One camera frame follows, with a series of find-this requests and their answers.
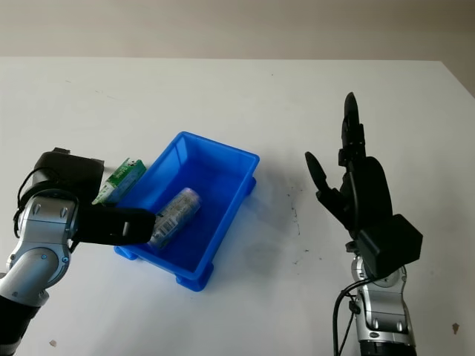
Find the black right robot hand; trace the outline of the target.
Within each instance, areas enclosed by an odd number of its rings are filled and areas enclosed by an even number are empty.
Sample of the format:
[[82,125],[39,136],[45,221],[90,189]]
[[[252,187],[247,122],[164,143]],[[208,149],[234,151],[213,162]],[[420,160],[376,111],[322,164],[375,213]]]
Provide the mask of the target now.
[[366,155],[364,126],[352,92],[344,101],[341,141],[338,164],[345,168],[345,173],[339,189],[328,186],[315,155],[307,151],[305,160],[317,188],[317,200],[355,239],[360,230],[392,217],[393,209],[383,167],[376,158]]

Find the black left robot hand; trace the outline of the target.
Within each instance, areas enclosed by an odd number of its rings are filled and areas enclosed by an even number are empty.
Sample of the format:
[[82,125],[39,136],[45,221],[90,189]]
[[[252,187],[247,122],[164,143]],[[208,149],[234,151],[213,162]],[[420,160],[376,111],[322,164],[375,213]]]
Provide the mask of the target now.
[[151,239],[156,217],[142,208],[92,205],[79,209],[74,243],[134,245]]

